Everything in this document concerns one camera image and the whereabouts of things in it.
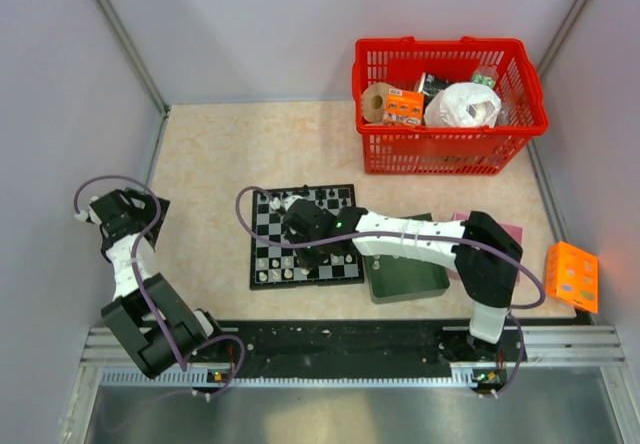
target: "gray wall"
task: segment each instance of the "gray wall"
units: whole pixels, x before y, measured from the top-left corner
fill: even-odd
[[[593,0],[545,78],[541,151],[575,244],[600,258],[601,314],[640,376],[640,0]]]
[[[537,61],[573,0],[111,0],[170,103],[350,98],[361,37],[522,39]]]
[[[0,0],[0,29],[0,440],[54,442],[113,288],[71,198],[144,177],[160,116],[92,0]]]

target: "table surface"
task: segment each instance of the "table surface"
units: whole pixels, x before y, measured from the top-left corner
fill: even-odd
[[[553,236],[526,152],[497,176],[368,175],[352,101],[173,106],[153,179],[171,201],[157,245],[160,271],[194,308],[217,319],[468,318],[471,299],[451,281],[444,295],[374,304],[369,285],[249,290],[250,238],[238,224],[243,187],[353,183],[358,205],[389,216],[481,210],[524,229],[522,262],[539,278]],[[251,218],[251,198],[242,203]],[[536,299],[521,278],[514,303]],[[521,317],[575,316],[552,298]]]

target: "paper towel roll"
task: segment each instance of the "paper towel roll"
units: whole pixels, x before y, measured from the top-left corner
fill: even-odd
[[[382,121],[389,89],[394,89],[394,87],[385,82],[376,82],[362,93],[362,115],[365,120],[369,122]]]

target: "orange cube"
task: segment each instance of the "orange cube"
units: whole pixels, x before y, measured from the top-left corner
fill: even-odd
[[[422,124],[423,111],[424,94],[421,92],[389,89],[382,123],[387,126],[419,126]]]
[[[589,312],[598,312],[598,258],[558,242],[547,254],[546,291]]]

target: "red basket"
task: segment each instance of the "red basket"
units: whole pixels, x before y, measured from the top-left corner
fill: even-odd
[[[508,126],[376,126],[362,116],[362,92],[375,82],[412,90],[423,72],[455,82],[469,81],[479,65],[497,66],[494,90],[509,107]],[[549,127],[540,80],[517,39],[360,39],[352,94],[364,167],[372,174],[497,174],[531,138]]]

